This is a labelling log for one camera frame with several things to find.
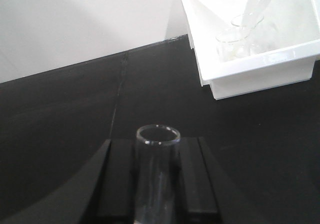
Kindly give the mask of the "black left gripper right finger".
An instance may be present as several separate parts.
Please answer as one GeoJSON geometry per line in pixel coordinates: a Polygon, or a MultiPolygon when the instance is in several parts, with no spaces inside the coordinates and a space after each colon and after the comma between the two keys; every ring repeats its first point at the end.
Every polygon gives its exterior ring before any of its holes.
{"type": "Polygon", "coordinates": [[[198,139],[184,137],[180,142],[182,202],[188,215],[218,215],[218,206],[212,191],[198,139]]]}

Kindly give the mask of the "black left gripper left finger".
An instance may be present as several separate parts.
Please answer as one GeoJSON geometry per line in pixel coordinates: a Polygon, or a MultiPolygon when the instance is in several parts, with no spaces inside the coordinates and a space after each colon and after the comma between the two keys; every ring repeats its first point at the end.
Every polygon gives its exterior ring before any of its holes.
{"type": "Polygon", "coordinates": [[[113,139],[110,143],[97,208],[98,217],[131,217],[133,146],[128,139],[113,139]]]}

